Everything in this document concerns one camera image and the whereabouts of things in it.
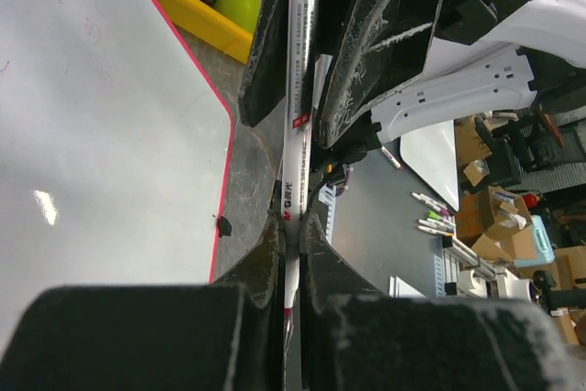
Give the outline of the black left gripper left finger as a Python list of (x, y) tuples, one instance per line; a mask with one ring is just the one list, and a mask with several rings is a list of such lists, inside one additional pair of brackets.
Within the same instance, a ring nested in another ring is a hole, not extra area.
[(1, 360), (4, 390), (280, 390), (284, 222), (207, 285), (51, 288)]

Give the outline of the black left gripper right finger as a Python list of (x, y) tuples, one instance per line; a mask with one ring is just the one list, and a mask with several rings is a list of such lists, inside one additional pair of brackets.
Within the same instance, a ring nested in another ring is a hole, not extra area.
[(511, 299), (397, 299), (302, 222), (301, 364), (308, 390), (573, 390), (552, 320)]

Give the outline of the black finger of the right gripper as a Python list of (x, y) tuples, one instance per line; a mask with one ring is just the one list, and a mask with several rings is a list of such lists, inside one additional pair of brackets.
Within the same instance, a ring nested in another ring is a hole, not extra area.
[(288, 0), (262, 0), (238, 94), (241, 122), (255, 127), (285, 95)]
[(321, 94), (321, 147), (332, 147), (365, 112), (421, 76), (442, 2), (351, 1)]

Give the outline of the purple capped whiteboard marker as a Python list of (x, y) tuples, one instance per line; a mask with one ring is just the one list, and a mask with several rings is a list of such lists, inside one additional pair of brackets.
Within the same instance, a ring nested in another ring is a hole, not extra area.
[(284, 337), (293, 333), (293, 307), (299, 284), (299, 230), (307, 210), (312, 138), (314, 36), (319, 0), (288, 0), (286, 108), (281, 175), (281, 214), (286, 259)]

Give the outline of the pink framed whiteboard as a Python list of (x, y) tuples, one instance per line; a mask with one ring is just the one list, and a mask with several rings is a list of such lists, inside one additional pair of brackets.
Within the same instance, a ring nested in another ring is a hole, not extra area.
[(49, 288), (199, 285), (226, 103), (154, 0), (1, 0), (1, 327)]

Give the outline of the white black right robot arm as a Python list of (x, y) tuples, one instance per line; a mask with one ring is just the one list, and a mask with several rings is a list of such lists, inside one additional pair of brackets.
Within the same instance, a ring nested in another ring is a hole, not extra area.
[[(582, 73), (581, 46), (536, 0), (262, 0), (238, 104), (254, 126), (282, 101), (317, 151), (347, 158), (377, 106), (397, 138), (515, 98), (548, 97), (539, 73)], [(302, 376), (308, 390), (577, 390), (549, 319), (508, 299), (392, 299), (301, 216)]]

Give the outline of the black whiteboard foot clip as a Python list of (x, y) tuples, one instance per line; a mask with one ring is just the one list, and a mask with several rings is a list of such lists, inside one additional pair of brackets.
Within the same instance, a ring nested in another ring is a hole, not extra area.
[(216, 228), (220, 238), (232, 235), (232, 224), (224, 216), (219, 216), (216, 219)]

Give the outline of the spare white whiteboard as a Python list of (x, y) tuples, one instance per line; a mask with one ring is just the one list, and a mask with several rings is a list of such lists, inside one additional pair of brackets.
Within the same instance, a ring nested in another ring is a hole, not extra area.
[(400, 138), (399, 155), (454, 212), (460, 208), (455, 132), (452, 121), (429, 125)]

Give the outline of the green apple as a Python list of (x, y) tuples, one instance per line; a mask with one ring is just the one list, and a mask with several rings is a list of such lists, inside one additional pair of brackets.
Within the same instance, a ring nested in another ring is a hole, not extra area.
[(215, 0), (213, 9), (243, 30), (254, 33), (262, 0)]

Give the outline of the yellow plastic fruit bin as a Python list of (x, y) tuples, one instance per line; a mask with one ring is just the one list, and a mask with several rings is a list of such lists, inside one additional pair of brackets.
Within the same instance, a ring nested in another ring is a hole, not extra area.
[(253, 33), (238, 27), (201, 0), (158, 0), (169, 19), (229, 57), (245, 63)]

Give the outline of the markers on metal table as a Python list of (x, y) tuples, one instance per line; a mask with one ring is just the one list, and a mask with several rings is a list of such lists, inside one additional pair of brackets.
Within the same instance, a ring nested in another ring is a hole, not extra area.
[(409, 192), (409, 195), (424, 205), (428, 209), (425, 219), (418, 220), (417, 228), (426, 234), (453, 236), (455, 235), (455, 225), (449, 219), (449, 212), (446, 208), (432, 201), (431, 198), (424, 196), (421, 193), (414, 191)]

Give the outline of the cardboard boxes pile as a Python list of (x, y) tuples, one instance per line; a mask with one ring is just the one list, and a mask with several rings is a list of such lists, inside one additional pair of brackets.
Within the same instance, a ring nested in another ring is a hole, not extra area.
[(573, 329), (585, 316), (585, 248), (555, 250), (522, 196), (488, 186), (464, 197), (456, 236), (495, 270), (500, 298), (536, 302), (551, 314), (569, 343), (584, 342)]

